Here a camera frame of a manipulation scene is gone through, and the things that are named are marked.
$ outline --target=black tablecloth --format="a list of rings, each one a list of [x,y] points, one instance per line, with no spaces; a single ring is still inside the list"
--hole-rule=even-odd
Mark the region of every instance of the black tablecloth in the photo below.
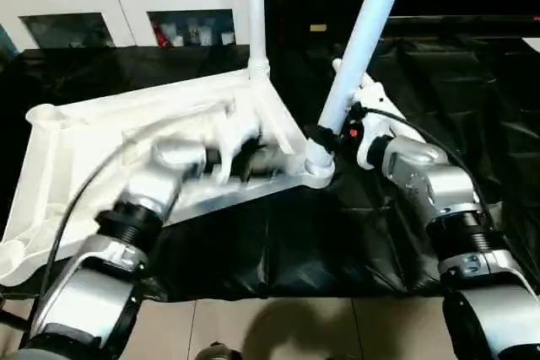
[[[245,47],[27,51],[0,76],[8,217],[39,103],[65,104],[244,67]],[[300,126],[332,83],[326,46],[276,50],[272,81]],[[539,287],[540,54],[519,40],[385,41],[370,73],[405,116],[458,150]],[[337,157],[322,191],[298,187],[166,228],[152,258],[157,299],[440,293],[436,259],[395,186]],[[41,272],[4,294],[37,292]]]

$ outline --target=floor tile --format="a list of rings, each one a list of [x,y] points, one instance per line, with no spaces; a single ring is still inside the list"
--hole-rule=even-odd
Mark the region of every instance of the floor tile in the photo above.
[[[350,299],[197,301],[189,359],[214,341],[245,360],[360,359]]]
[[[26,299],[24,301],[6,301],[3,309],[27,320],[30,316],[30,310],[32,309],[33,303],[33,299]],[[16,330],[10,326],[0,324],[0,357],[16,351],[19,348],[22,337],[23,332],[21,330]]]
[[[364,360],[455,360],[442,298],[354,300]]]
[[[145,301],[121,360],[185,360],[195,303]]]

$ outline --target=white pole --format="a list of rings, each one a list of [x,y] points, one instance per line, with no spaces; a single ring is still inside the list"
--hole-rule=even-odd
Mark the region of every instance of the white pole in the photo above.
[[[264,0],[249,0],[250,59],[247,64],[250,78],[267,76],[270,65],[267,59]]]
[[[394,1],[364,0],[348,41],[342,65],[319,118],[319,126],[330,128],[336,133],[341,131],[351,97],[360,86]],[[333,164],[332,155],[311,139],[307,143],[305,153],[306,168],[312,173]]]

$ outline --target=black cable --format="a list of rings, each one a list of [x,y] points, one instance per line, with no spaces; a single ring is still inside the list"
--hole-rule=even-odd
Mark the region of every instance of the black cable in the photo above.
[[[69,222],[69,218],[73,214],[73,210],[77,206],[78,201],[80,200],[81,196],[84,194],[84,191],[88,188],[88,186],[94,181],[94,179],[105,169],[114,159],[120,155],[120,153],[124,152],[126,149],[130,148],[131,146],[137,144],[140,140],[144,139],[149,133],[155,132],[158,129],[160,129],[163,126],[167,126],[169,124],[174,123],[175,121],[178,121],[180,119],[185,119],[189,116],[196,116],[198,114],[206,113],[211,110],[214,110],[216,108],[225,108],[227,109],[227,103],[223,101],[219,101],[215,105],[207,106],[207,105],[201,105],[200,111],[192,111],[187,114],[179,114],[176,116],[170,116],[167,118],[164,118],[162,120],[153,122],[140,130],[138,130],[132,137],[128,138],[126,141],[124,141],[121,145],[119,145],[97,168],[94,169],[92,174],[84,181],[84,183],[79,187],[77,194],[75,197],[69,202],[67,205],[66,211],[64,212],[62,216],[62,220],[60,221],[60,225],[58,226],[57,233],[55,235],[55,239],[52,242],[51,251],[49,253],[49,256],[47,258],[47,263],[45,266],[45,271],[43,274],[43,279],[41,280],[41,287],[40,287],[40,295],[36,299],[36,301],[40,300],[42,298],[47,289],[49,288],[49,279],[51,278],[51,271],[52,266],[54,264],[55,259],[57,258],[58,249],[60,248],[60,242],[62,240],[62,236],[64,234],[64,231],[66,230],[66,227]]]
[[[406,119],[404,119],[404,118],[402,118],[400,116],[396,116],[395,114],[389,113],[389,112],[384,111],[384,110],[372,109],[370,107],[361,107],[361,109],[362,109],[362,112],[364,112],[364,114],[373,113],[373,114],[377,114],[379,116],[385,116],[385,117],[388,117],[388,118],[392,118],[393,120],[399,121],[399,122],[401,122],[402,124],[404,124],[406,126],[410,126],[414,130],[416,130],[418,133],[420,133],[422,135],[422,137],[424,137],[426,139],[427,142],[432,143],[436,147],[439,147],[440,149],[445,151],[445,153],[449,156],[450,160],[455,165],[457,165],[461,169],[463,169],[463,171],[465,173],[468,174],[469,178],[471,179],[472,185],[474,186],[474,190],[476,191],[476,195],[478,196],[478,203],[479,203],[480,207],[482,208],[482,211],[484,212],[484,215],[488,219],[489,226],[491,228],[493,228],[493,229],[496,228],[493,215],[491,215],[491,211],[489,210],[489,205],[486,202],[486,199],[483,196],[482,191],[480,190],[480,186],[479,186],[478,182],[474,178],[473,172],[471,172],[471,170],[469,170],[469,168],[467,167],[467,164],[465,164],[465,162],[463,162],[463,160],[457,155],[457,153],[452,151],[443,142],[439,141],[435,136],[431,135],[430,132],[426,131],[421,126],[419,126],[417,124],[414,124],[413,122],[407,121]]]

